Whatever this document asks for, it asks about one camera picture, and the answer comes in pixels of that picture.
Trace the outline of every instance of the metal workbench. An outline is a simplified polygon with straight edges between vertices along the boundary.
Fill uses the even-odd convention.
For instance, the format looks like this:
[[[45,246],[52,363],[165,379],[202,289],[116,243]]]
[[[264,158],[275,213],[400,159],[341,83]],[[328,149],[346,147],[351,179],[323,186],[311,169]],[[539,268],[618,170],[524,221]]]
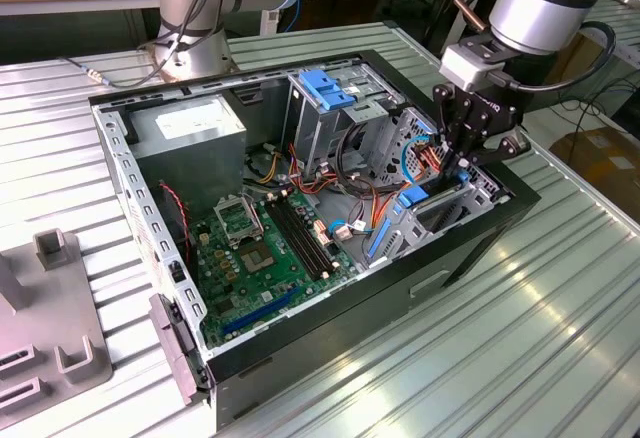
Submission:
[[[231,42],[245,69],[364,48],[427,92],[441,79],[383,24]],[[133,52],[81,61],[116,80],[151,67]],[[213,430],[206,406],[184,408],[147,318],[152,289],[85,101],[102,91],[60,61],[0,68],[0,250],[54,226],[77,233],[115,367],[1,438]],[[509,166],[542,200],[465,278],[220,436],[632,436],[638,227],[541,149]]]
[[[617,0],[598,0],[588,20],[603,21],[616,32],[616,56],[633,68],[640,68],[640,9]],[[584,30],[585,36],[604,46],[604,37],[595,30]]]

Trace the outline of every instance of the red cable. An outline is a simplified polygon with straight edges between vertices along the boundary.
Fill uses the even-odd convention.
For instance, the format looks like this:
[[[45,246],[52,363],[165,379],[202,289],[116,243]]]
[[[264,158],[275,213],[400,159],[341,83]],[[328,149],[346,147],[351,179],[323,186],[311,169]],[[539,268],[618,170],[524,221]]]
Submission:
[[[182,216],[182,227],[184,228],[184,240],[186,247],[185,255],[187,263],[189,263],[189,228],[187,227],[187,214],[184,211],[184,205],[182,204],[182,201],[180,201],[178,194],[173,191],[168,185],[160,183],[160,186],[173,197],[173,200],[176,202],[176,205],[178,205],[178,208],[180,209],[180,216]]]

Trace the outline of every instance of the chip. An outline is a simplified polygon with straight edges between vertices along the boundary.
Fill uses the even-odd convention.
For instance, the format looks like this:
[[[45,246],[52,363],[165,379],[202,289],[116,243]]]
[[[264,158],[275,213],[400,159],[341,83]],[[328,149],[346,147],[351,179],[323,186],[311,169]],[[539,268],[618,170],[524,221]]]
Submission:
[[[222,300],[219,303],[216,303],[214,306],[216,307],[216,311],[220,315],[233,309],[233,303],[231,303],[231,300],[229,298]]]
[[[269,247],[263,241],[256,241],[243,246],[239,250],[240,258],[249,273],[254,273],[268,266],[273,265],[276,261],[269,250]]]

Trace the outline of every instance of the green motherboard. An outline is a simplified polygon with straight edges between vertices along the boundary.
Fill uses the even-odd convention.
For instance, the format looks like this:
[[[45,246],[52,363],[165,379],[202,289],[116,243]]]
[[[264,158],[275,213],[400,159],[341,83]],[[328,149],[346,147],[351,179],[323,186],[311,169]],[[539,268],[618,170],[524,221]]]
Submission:
[[[251,227],[246,206],[229,206],[220,213],[195,222],[190,227],[197,240],[196,282],[208,313],[202,331],[210,346],[219,346],[239,334],[259,326],[280,313],[313,298],[319,292],[347,281],[358,272],[349,256],[336,244],[329,247],[315,244],[325,254],[332,271],[327,276],[314,275],[296,256],[290,225],[296,222],[308,236],[317,242],[313,223],[318,218],[305,197],[296,192],[280,206],[295,216],[283,221],[281,216],[270,214],[269,203],[264,201],[249,205],[255,210],[264,234],[246,238],[239,244],[230,244],[228,235]],[[276,222],[287,223],[283,233]]]

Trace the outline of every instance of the blue plastic clip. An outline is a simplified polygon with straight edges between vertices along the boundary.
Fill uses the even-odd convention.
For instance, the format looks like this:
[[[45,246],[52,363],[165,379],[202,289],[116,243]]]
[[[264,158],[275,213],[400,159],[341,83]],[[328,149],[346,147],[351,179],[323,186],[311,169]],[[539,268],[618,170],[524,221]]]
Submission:
[[[322,70],[300,73],[300,81],[315,96],[326,110],[337,110],[355,103],[353,96],[347,95],[338,82]]]
[[[413,186],[398,195],[398,201],[405,208],[409,208],[427,198],[429,198],[429,195],[419,186]]]

